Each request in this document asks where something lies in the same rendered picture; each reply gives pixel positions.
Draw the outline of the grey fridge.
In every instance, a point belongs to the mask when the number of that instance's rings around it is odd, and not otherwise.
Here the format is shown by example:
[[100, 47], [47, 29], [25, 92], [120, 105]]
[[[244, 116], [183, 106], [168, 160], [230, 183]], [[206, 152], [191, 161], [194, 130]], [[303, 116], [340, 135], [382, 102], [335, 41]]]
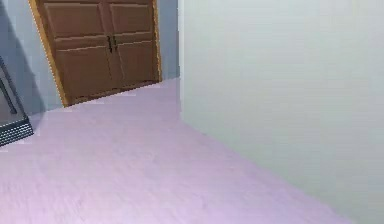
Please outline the grey fridge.
[[0, 57], [0, 147], [33, 134], [29, 117]]

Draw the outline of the brown double room door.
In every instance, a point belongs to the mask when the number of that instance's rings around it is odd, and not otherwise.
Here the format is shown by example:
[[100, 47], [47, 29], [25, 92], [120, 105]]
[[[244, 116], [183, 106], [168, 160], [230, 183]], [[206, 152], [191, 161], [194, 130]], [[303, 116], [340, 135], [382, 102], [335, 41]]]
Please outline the brown double room door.
[[28, 3], [65, 107], [162, 81], [157, 0]]

